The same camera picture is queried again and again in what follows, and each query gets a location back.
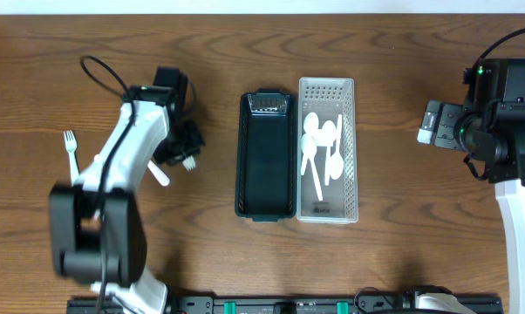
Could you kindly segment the black perforated plastic basket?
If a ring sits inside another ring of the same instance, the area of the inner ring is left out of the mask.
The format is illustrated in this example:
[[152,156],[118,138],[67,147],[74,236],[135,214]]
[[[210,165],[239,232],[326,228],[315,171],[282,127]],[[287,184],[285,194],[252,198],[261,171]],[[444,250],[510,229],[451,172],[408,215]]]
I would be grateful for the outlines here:
[[235,214],[277,222],[296,213],[297,98],[258,89],[240,100]]

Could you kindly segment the white plastic spoon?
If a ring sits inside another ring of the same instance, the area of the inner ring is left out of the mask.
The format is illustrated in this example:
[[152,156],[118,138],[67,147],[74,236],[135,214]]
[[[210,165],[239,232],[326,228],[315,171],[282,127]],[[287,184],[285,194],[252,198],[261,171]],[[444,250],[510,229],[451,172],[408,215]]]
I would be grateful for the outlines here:
[[305,152],[306,150],[306,141],[309,137],[314,136],[317,133],[319,125],[318,116],[316,113],[308,113],[305,119],[303,120],[303,130],[304,134],[302,136],[302,163],[301,163],[301,175],[305,174],[305,169],[308,162],[308,156]]
[[343,117],[341,114],[337,117],[337,131],[336,131],[336,146],[335,152],[329,160],[330,177],[333,180],[338,180],[344,171],[344,160],[340,153],[341,137],[342,137]]
[[315,163],[315,156],[317,154],[317,144],[314,138],[307,133],[302,136],[302,151],[304,158],[310,163],[311,166],[312,178],[317,193],[317,199],[319,201],[322,201],[324,199],[323,192],[317,172],[317,166]]
[[322,131],[322,137],[326,145],[325,165],[324,165],[324,185],[328,186],[330,183],[330,170],[329,170],[329,159],[331,157],[331,147],[336,138],[336,126],[332,120],[326,120],[324,122]]

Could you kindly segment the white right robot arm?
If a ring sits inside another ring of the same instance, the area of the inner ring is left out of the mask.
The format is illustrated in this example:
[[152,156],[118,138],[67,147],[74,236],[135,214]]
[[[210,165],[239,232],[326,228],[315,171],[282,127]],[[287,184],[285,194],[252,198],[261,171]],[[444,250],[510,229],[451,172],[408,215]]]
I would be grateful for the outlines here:
[[473,112],[431,100],[417,141],[465,152],[463,162],[472,176],[494,185],[506,239],[509,310],[525,313],[525,119],[498,119],[498,106],[520,104],[493,99]]

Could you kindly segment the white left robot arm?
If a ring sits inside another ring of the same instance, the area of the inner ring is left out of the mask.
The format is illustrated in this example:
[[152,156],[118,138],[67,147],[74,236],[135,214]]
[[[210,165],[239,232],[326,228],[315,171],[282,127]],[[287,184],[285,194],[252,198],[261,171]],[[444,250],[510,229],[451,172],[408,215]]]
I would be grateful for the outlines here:
[[181,111],[175,100],[124,103],[99,156],[71,185],[58,183],[49,196],[54,270],[91,283],[125,313],[162,313],[167,306],[167,286],[146,267],[135,195]]

